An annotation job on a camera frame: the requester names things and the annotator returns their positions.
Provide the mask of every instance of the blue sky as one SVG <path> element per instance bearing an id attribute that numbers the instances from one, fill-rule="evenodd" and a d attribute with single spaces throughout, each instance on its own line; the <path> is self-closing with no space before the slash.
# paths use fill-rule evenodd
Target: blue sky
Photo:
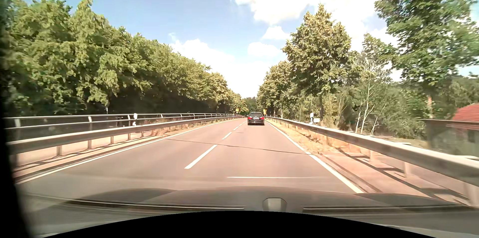
<path id="1" fill-rule="evenodd" d="M 76 7 L 81 0 L 66 0 Z M 360 50 L 366 32 L 388 43 L 386 25 L 374 13 L 376 0 L 93 0 L 93 10 L 116 27 L 171 44 L 184 56 L 222 73 L 231 89 L 255 96 L 266 71 L 285 59 L 280 51 L 307 10 L 319 3 L 333 12 Z M 473 9 L 479 20 L 479 5 Z M 479 67 L 462 69 L 479 73 Z"/>

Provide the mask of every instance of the white cloud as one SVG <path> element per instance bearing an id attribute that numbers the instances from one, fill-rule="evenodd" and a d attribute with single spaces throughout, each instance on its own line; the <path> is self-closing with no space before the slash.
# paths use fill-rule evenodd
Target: white cloud
<path id="1" fill-rule="evenodd" d="M 266 72 L 274 64 L 263 61 L 251 63 L 236 61 L 234 56 L 211 49 L 199 39 L 188 40 L 183 44 L 175 40 L 175 43 L 170 46 L 175 52 L 194 58 L 198 62 L 211 66 L 212 71 L 221 73 L 228 82 L 228 87 L 242 97 L 256 96 Z"/>
<path id="2" fill-rule="evenodd" d="M 211 49 L 199 39 L 188 40 L 181 44 L 179 40 L 171 44 L 175 52 L 180 52 L 183 56 L 193 58 L 198 62 L 209 66 L 221 67 L 222 65 L 233 63 L 235 58 L 232 55 Z"/>
<path id="3" fill-rule="evenodd" d="M 315 6 L 318 0 L 234 0 L 237 5 L 249 6 L 254 19 L 274 25 L 282 20 L 297 19 L 308 6 Z"/>
<path id="4" fill-rule="evenodd" d="M 274 57 L 281 53 L 281 50 L 273 45 L 253 42 L 248 46 L 248 54 L 256 57 Z"/>
<path id="5" fill-rule="evenodd" d="M 340 21 L 352 38 L 352 49 L 361 50 L 363 35 L 366 33 L 364 20 L 374 16 L 376 0 L 235 0 L 238 5 L 248 5 L 255 20 L 269 25 L 283 20 L 302 17 L 308 6 L 314 11 L 320 3 L 332 13 L 332 19 Z"/>
<path id="6" fill-rule="evenodd" d="M 366 31 L 364 20 L 376 15 L 374 2 L 377 0 L 320 0 L 332 19 L 344 25 L 350 35 L 351 49 L 360 51 Z"/>
<path id="7" fill-rule="evenodd" d="M 285 33 L 280 26 L 268 27 L 263 35 L 264 39 L 290 39 L 291 36 Z"/>

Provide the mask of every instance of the house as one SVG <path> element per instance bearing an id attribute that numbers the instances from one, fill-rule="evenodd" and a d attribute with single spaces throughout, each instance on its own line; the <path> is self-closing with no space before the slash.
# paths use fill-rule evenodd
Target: house
<path id="1" fill-rule="evenodd" d="M 456 129 L 456 137 L 467 137 L 469 143 L 479 143 L 479 103 L 459 108 L 452 121 L 464 122 L 450 125 Z"/>

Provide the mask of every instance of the white lane marking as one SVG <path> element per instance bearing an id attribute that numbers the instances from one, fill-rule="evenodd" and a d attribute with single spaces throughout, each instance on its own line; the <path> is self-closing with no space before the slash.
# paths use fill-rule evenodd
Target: white lane marking
<path id="1" fill-rule="evenodd" d="M 260 176 L 229 176 L 228 178 L 273 178 L 273 179 L 299 179 L 299 178 L 319 178 L 319 177 L 260 177 Z"/>
<path id="2" fill-rule="evenodd" d="M 159 142 L 159 141 L 162 141 L 162 140 L 165 140 L 165 139 L 169 139 L 169 138 L 173 138 L 173 137 L 179 136 L 179 135 L 181 135 L 181 134 L 185 134 L 185 133 L 188 133 L 188 132 L 191 132 L 191 131 L 199 130 L 199 129 L 202 129 L 202 128 L 205 128 L 205 127 L 209 127 L 209 126 L 212 126 L 212 125 L 218 125 L 218 124 L 221 124 L 221 123 L 224 123 L 224 122 L 228 122 L 228 121 L 229 121 L 229 120 L 222 121 L 222 122 L 218 122 L 218 123 L 215 123 L 215 124 L 209 124 L 209 125 L 202 126 L 202 127 L 199 127 L 199 128 L 191 129 L 191 130 L 189 130 L 189 131 L 185 131 L 185 132 L 180 132 L 180 133 L 177 133 L 177 134 L 173 134 L 173 135 L 171 135 L 171 136 L 164 137 L 164 138 L 161 138 L 161 139 L 158 139 L 158 140 L 154 140 L 154 141 L 151 141 L 151 142 L 142 143 L 142 144 L 135 145 L 135 146 L 132 146 L 132 147 L 129 147 L 129 148 L 125 148 L 125 149 L 122 149 L 122 150 L 119 150 L 119 151 L 116 151 L 116 152 L 113 152 L 113 153 L 110 153 L 110 154 L 106 154 L 106 155 L 102 155 L 102 156 L 99 156 L 99 157 L 95 157 L 95 158 L 92 158 L 92 159 L 89 159 L 89 160 L 85 160 L 85 161 L 82 161 L 82 162 L 78 162 L 78 163 L 73 164 L 73 165 L 69 165 L 69 166 L 66 166 L 66 167 L 63 167 L 63 168 L 60 168 L 60 169 L 52 170 L 52 171 L 49 171 L 49 172 L 46 172 L 46 173 L 42 173 L 42 174 L 40 174 L 40 175 L 31 177 L 31 178 L 28 178 L 28 179 L 19 181 L 19 182 L 17 182 L 17 184 L 23 184 L 23 183 L 25 183 L 25 182 L 28 182 L 28 181 L 31 181 L 31 180 L 35 180 L 35 179 L 37 179 L 37 178 L 40 178 L 40 177 L 43 177 L 43 176 L 47 176 L 47 175 L 49 175 L 49 174 L 56 173 L 56 172 L 59 172 L 59 171 L 62 171 L 62 170 L 65 170 L 65 169 L 68 169 L 68 168 L 71 168 L 71 167 L 75 167 L 75 166 L 78 166 L 78 165 L 81 165 L 81 164 L 85 164 L 85 163 L 91 162 L 91 161 L 93 161 L 93 160 L 97 160 L 97 159 L 100 159 L 100 158 L 104 158 L 104 157 L 107 157 L 107 156 L 109 156 L 109 155 L 115 155 L 115 154 L 121 153 L 121 152 L 123 152 L 123 151 L 128 151 L 128 150 L 130 150 L 130 149 L 137 148 L 137 147 L 140 147 L 140 146 L 143 146 L 143 145 L 147 145 L 147 144 L 150 144 L 150 143 L 156 143 L 156 142 Z"/>
<path id="3" fill-rule="evenodd" d="M 188 166 L 186 166 L 185 169 L 189 169 L 189 168 L 193 167 L 196 163 L 198 163 L 198 161 L 200 161 L 200 159 L 202 159 L 205 155 L 207 155 L 209 152 L 211 152 L 211 150 L 213 148 L 215 148 L 216 146 L 217 146 L 217 144 L 213 145 L 210 149 L 208 149 L 206 152 L 201 154 L 201 156 L 199 156 L 197 159 L 195 159 L 193 162 L 191 162 Z"/>
<path id="4" fill-rule="evenodd" d="M 228 134 L 226 134 L 226 136 L 225 136 L 225 137 L 223 137 L 223 138 L 222 138 L 222 140 L 226 139 L 226 138 L 227 138 L 227 137 L 228 137 L 230 134 L 231 134 L 231 132 L 230 132 L 230 133 L 228 133 Z"/>
<path id="5" fill-rule="evenodd" d="M 291 143 L 295 144 L 297 147 L 299 147 L 299 149 L 303 150 L 306 154 L 308 154 L 309 156 L 311 156 L 315 161 L 317 161 L 319 164 L 321 164 L 321 166 L 323 166 L 325 169 L 327 169 L 330 173 L 332 173 L 336 178 L 338 178 L 341 182 L 343 182 L 346 186 L 348 186 L 349 188 L 351 188 L 354 192 L 356 193 L 364 193 L 362 190 L 360 190 L 357 186 L 355 186 L 353 183 L 351 183 L 350 180 L 346 179 L 344 176 L 342 176 L 340 173 L 338 173 L 335 169 L 331 168 L 328 164 L 326 164 L 325 162 L 323 162 L 322 160 L 320 160 L 317 156 L 315 155 L 311 155 L 310 152 L 308 151 L 305 151 L 301 146 L 299 146 L 299 144 L 295 143 L 295 141 L 293 141 L 288 135 L 286 135 L 286 133 L 282 132 L 281 130 L 279 130 L 277 127 L 275 127 L 274 125 L 272 125 L 270 122 L 268 122 L 268 124 L 270 126 L 272 126 L 274 129 L 276 129 L 279 133 L 283 134 L 284 137 L 288 138 L 288 140 L 290 140 Z"/>

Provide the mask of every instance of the windshield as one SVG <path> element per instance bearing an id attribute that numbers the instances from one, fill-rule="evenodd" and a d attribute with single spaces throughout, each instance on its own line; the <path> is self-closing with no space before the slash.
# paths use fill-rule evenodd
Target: windshield
<path id="1" fill-rule="evenodd" d="M 249 209 L 479 235 L 477 0 L 1 6 L 35 234 Z"/>

